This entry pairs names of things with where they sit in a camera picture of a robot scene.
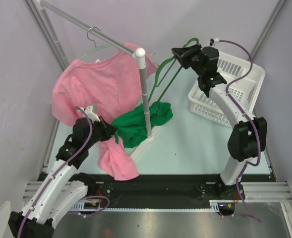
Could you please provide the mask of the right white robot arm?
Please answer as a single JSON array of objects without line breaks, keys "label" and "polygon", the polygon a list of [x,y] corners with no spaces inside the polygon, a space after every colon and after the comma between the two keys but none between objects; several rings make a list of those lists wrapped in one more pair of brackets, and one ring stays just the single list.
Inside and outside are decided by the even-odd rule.
[{"label": "right white robot arm", "polygon": [[267,122],[243,108],[230,93],[230,85],[218,69],[220,54],[216,48],[196,44],[172,48],[172,53],[184,69],[195,71],[200,90],[216,103],[233,129],[228,140],[230,157],[220,173],[221,183],[216,186],[216,194],[227,199],[233,194],[233,185],[239,182],[247,165],[259,165],[261,152],[266,147]]}]

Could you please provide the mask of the green hanger with gold hook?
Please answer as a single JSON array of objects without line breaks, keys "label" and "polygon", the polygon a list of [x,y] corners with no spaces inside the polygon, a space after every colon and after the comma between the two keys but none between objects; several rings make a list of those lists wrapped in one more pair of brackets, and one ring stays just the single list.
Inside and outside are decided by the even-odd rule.
[{"label": "green hanger with gold hook", "polygon": [[[176,61],[177,61],[176,56],[173,56],[171,58],[164,60],[161,64],[158,65],[158,69],[155,73],[154,85],[148,97],[148,102],[151,101],[155,90],[161,86],[161,84],[163,83],[164,79],[167,77],[168,73],[170,72],[170,70],[176,63]],[[158,99],[156,99],[156,101],[160,101],[163,98],[163,96],[166,94],[167,90],[170,88],[171,84],[174,82],[174,80],[176,79],[180,71],[181,71],[181,67],[173,75],[173,77],[171,78],[169,83],[166,85],[166,87],[164,88],[164,90],[162,91]]]}]

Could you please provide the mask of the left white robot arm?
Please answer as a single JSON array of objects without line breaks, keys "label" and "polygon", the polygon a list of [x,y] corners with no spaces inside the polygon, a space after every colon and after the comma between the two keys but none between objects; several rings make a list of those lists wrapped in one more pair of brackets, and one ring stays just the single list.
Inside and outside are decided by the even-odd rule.
[{"label": "left white robot arm", "polygon": [[51,238],[61,219],[78,201],[100,198],[95,178],[78,169],[89,149],[111,139],[116,130],[102,118],[76,120],[37,192],[20,212],[11,212],[8,225],[15,238]]}]

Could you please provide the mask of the pink t shirt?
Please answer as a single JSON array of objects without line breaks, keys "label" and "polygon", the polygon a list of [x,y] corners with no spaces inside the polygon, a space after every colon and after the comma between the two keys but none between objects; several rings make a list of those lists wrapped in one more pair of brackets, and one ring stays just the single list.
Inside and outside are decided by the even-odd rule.
[{"label": "pink t shirt", "polygon": [[[74,60],[58,78],[52,92],[52,114],[67,126],[82,117],[75,107],[96,105],[98,116],[111,124],[119,116],[136,108],[142,95],[137,61],[118,51],[101,62]],[[122,138],[100,143],[99,166],[115,180],[139,176],[133,159],[126,154]]]}]

